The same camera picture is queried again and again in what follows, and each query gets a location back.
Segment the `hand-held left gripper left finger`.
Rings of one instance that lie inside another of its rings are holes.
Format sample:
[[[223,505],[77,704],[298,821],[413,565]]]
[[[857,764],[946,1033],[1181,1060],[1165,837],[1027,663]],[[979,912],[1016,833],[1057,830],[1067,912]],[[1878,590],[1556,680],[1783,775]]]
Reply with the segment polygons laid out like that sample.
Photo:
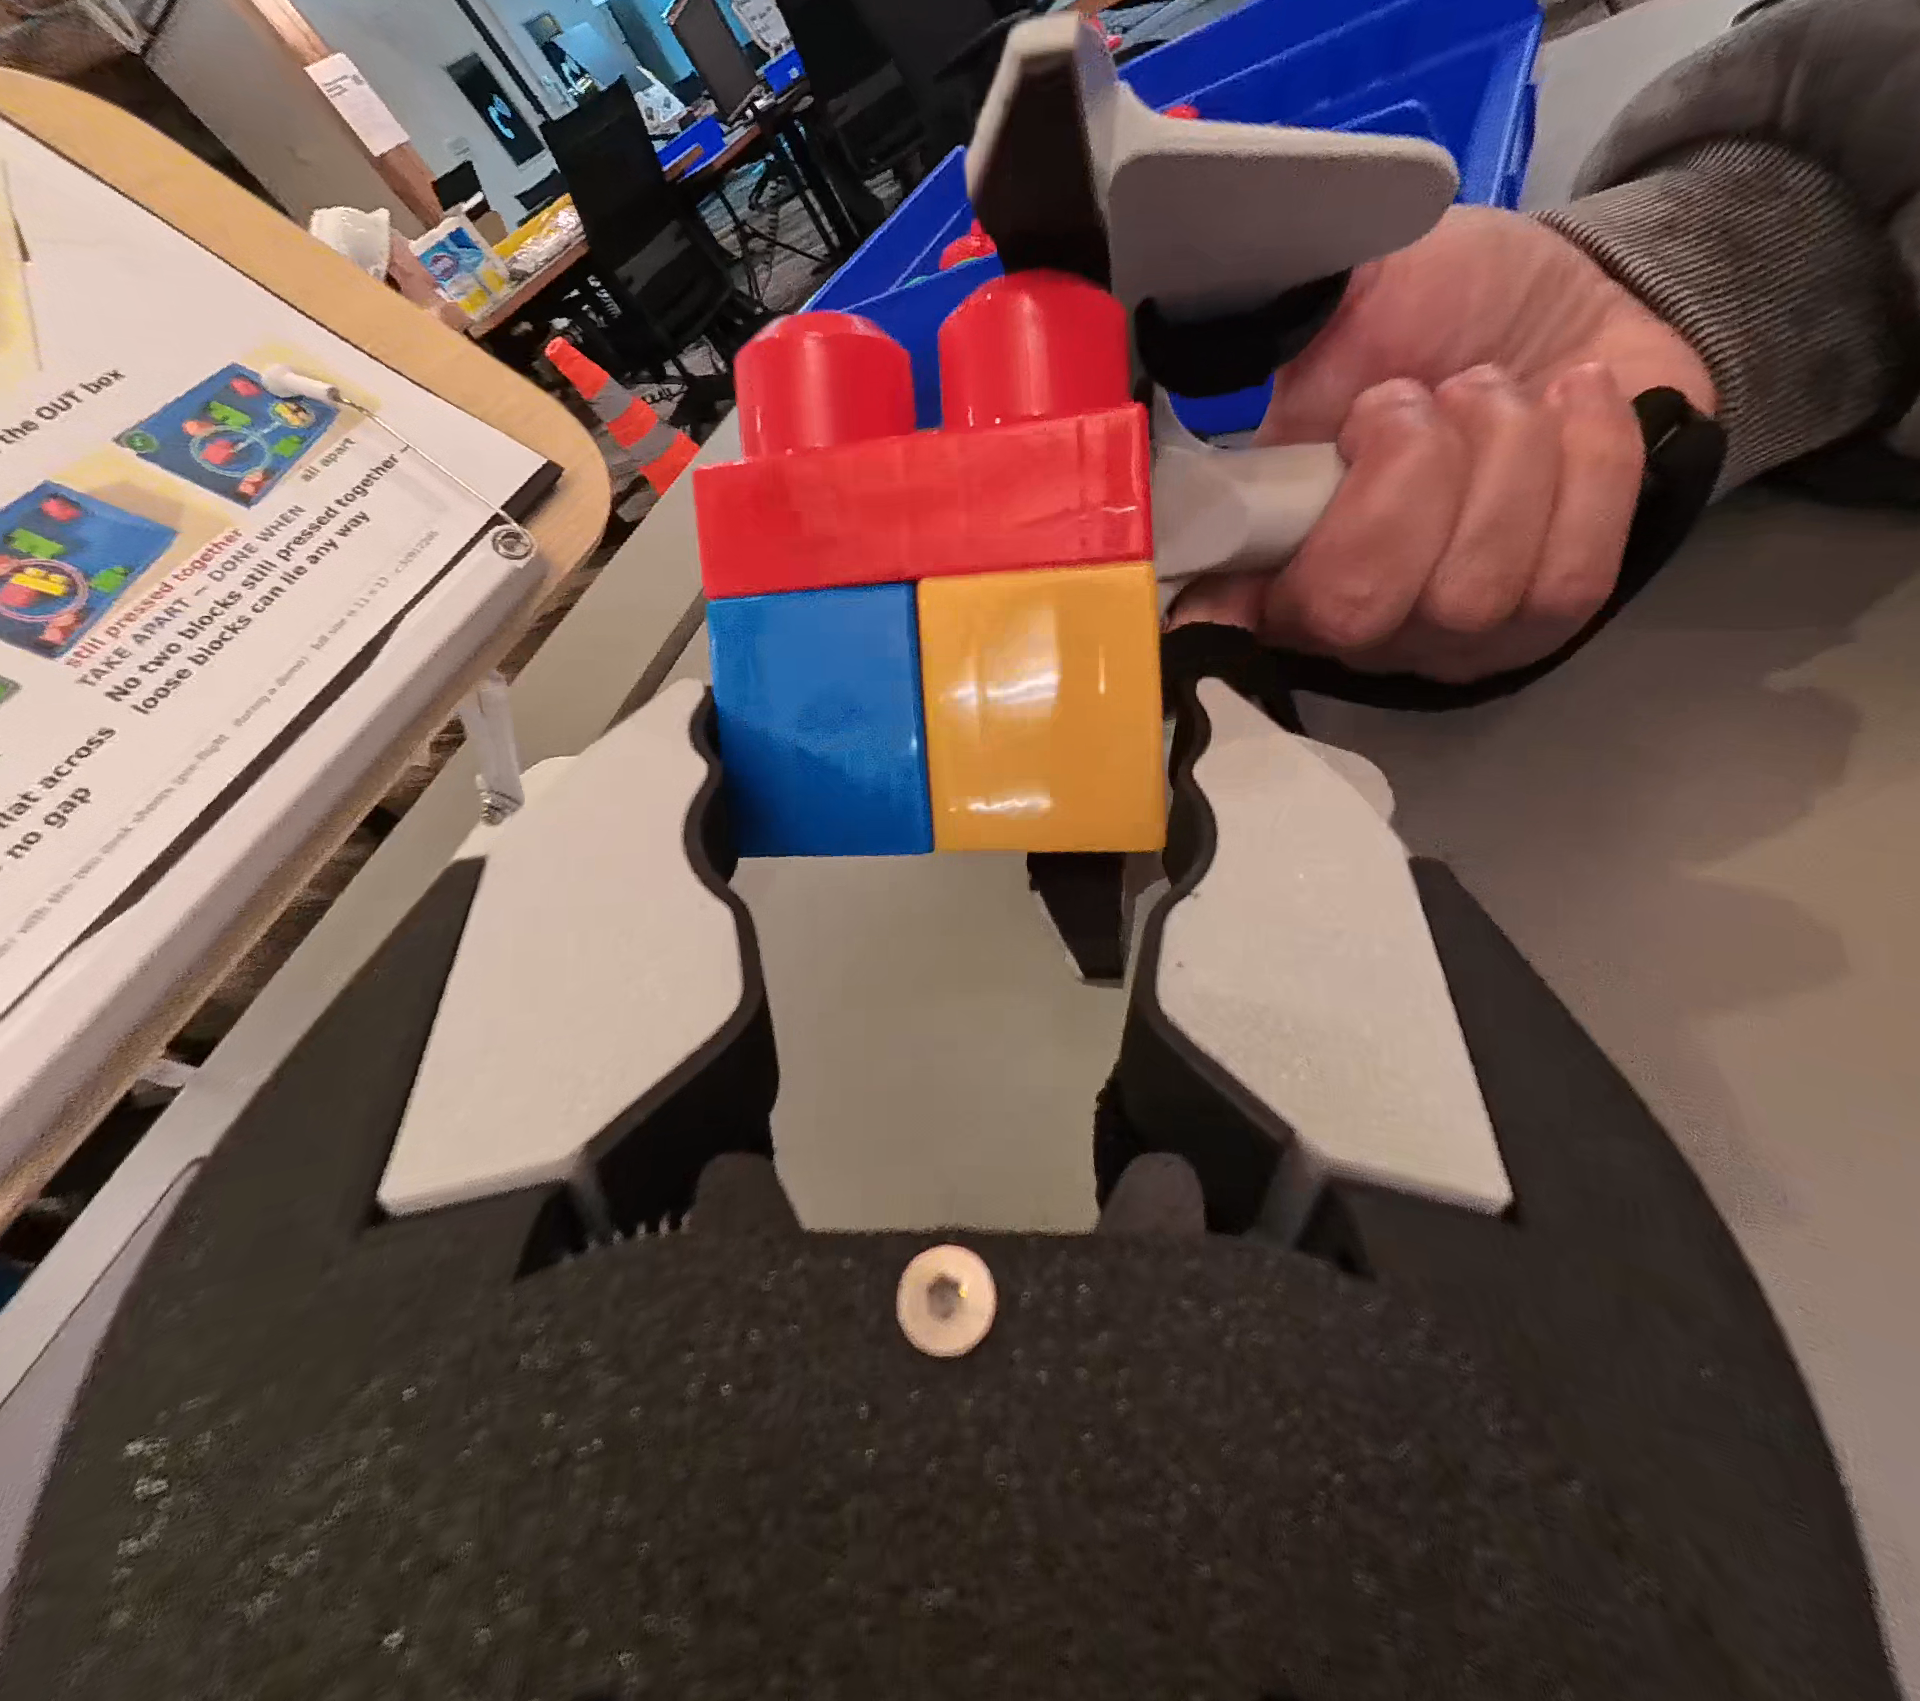
[[[537,764],[452,868],[476,881],[383,1214],[564,1189],[585,1217],[686,1217],[709,1160],[771,1155],[778,1055],[705,684]]]

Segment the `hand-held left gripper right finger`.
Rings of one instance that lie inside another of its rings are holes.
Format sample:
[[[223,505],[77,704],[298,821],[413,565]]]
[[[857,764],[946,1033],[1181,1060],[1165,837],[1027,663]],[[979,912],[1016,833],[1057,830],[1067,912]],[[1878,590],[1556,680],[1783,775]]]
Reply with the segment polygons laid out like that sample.
[[[1116,1065],[1130,1134],[1192,1169],[1217,1235],[1295,1243],[1348,1189],[1507,1217],[1387,779],[1217,678],[1181,692],[1172,742]]]

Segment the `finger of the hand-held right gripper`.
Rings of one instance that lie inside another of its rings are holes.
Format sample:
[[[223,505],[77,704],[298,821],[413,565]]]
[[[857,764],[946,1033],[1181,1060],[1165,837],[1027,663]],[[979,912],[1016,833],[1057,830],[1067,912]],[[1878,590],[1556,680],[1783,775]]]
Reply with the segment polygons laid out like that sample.
[[[1258,305],[1348,273],[1430,232],[1457,178],[1424,138],[1156,110],[1067,14],[1011,26],[967,143],[1002,272],[1123,305]]]
[[[1122,983],[1133,953],[1141,852],[1034,851],[1025,885],[1083,983]]]

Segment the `blue plastic bin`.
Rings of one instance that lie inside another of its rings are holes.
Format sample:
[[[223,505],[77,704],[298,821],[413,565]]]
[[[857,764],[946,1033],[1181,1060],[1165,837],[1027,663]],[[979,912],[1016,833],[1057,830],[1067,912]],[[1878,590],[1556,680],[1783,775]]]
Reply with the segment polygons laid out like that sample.
[[[1158,110],[1425,138],[1451,154],[1457,202],[1516,208],[1541,31],[1538,0],[1245,0],[1127,48],[1118,75]],[[939,416],[937,323],[997,272],[989,253],[941,267],[971,221],[954,147],[803,301],[862,314],[907,347],[921,427]]]

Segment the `yellow toy block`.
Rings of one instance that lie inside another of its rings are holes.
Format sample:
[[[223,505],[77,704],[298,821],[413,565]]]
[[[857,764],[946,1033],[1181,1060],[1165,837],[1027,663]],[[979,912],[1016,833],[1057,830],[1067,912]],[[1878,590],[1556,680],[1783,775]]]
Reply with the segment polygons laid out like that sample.
[[[1149,562],[918,585],[937,852],[1156,852],[1165,840]]]

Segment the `red toy block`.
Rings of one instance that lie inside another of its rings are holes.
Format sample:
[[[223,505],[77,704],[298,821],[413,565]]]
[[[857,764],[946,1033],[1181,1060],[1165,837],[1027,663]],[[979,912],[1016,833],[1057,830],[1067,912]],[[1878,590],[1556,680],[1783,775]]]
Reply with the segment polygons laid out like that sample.
[[[692,473],[708,601],[1154,553],[1127,315],[1057,269],[985,280],[937,326],[937,423],[907,345],[854,311],[784,315],[734,361],[737,458]]]

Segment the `blue one-stud block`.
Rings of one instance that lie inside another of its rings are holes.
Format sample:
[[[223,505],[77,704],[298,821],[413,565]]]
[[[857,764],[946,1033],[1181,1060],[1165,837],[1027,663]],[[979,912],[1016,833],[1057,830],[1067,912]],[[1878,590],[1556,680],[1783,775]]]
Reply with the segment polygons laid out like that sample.
[[[712,599],[705,628],[742,859],[934,848],[911,585]]]

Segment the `grey desk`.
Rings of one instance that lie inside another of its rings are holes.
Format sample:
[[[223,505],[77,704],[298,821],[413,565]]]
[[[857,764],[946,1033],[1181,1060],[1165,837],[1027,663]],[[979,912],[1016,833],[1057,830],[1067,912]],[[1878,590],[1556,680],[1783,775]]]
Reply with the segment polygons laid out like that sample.
[[[1756,0],[1650,0],[1548,43],[1527,206]],[[639,528],[516,684],[530,761],[620,695],[705,680],[692,526]],[[1305,702],[1691,1160],[1766,1287],[1852,1488],[1916,1697],[1916,516],[1728,498],[1527,692],[1408,717]],[[4,1308],[4,1585],[109,1314],[200,1160],[476,819],[466,754],[255,996]],[[1122,994],[1070,970],[1022,864],[745,864],[805,1222],[1091,1221]]]

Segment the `person's right hand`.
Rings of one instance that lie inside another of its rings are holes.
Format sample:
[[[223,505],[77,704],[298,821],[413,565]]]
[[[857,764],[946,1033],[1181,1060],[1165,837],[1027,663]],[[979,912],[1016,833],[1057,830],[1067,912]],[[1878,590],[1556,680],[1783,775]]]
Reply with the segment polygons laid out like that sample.
[[[1277,572],[1187,585],[1168,623],[1443,682],[1543,661],[1614,592],[1645,464],[1635,396],[1717,406],[1691,344],[1591,256],[1470,204],[1356,269],[1273,379],[1260,445],[1332,442],[1346,476]]]

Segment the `black office chair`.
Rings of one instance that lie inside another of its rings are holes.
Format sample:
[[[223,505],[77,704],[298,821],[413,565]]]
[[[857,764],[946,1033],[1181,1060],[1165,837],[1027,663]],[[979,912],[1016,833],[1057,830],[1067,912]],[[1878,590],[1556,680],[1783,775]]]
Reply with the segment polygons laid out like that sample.
[[[726,248],[668,180],[629,81],[579,98],[543,126],[543,140],[628,360],[683,369],[683,352],[705,344],[729,369],[748,305]]]
[[[775,0],[847,199],[885,173],[907,191],[961,147],[1025,6],[994,0]]]

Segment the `printed instruction sheet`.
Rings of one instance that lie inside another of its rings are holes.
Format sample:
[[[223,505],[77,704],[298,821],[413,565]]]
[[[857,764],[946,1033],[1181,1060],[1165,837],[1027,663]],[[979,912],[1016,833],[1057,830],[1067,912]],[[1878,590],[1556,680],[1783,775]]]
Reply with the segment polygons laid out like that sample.
[[[4,1011],[558,476],[4,126]]]

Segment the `orange traffic cone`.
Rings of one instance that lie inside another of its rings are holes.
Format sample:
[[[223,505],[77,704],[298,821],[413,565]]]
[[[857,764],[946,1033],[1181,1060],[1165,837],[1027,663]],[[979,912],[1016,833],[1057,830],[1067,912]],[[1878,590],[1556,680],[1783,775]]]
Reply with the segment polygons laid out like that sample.
[[[632,458],[652,494],[672,489],[694,464],[697,445],[564,334],[549,336],[541,352],[568,389],[588,405],[612,442]]]

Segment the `white instruction stand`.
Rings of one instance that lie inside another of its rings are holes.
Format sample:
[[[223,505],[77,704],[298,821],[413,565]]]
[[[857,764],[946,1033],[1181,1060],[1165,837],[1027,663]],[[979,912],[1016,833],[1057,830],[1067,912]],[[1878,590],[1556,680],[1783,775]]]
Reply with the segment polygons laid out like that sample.
[[[368,354],[558,467],[524,518],[469,550],[153,872],[4,1011],[4,1224],[263,940],[405,762],[444,729],[600,539],[609,476],[549,396],[377,286],[162,131],[4,69],[4,126],[151,208]]]

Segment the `white blue carton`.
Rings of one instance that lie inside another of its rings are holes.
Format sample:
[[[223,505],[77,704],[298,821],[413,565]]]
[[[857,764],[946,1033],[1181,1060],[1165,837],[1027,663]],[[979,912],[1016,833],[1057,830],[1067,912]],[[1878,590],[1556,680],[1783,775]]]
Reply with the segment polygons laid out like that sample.
[[[435,292],[469,317],[485,314],[512,292],[512,273],[464,212],[445,216],[407,248]]]

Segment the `white paper notice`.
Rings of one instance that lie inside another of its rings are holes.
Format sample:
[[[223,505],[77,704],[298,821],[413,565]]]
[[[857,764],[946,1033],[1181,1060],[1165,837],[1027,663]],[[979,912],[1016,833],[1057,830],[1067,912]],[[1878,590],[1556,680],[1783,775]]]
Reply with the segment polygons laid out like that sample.
[[[304,69],[370,156],[395,151],[409,142],[395,111],[347,53],[316,58]]]

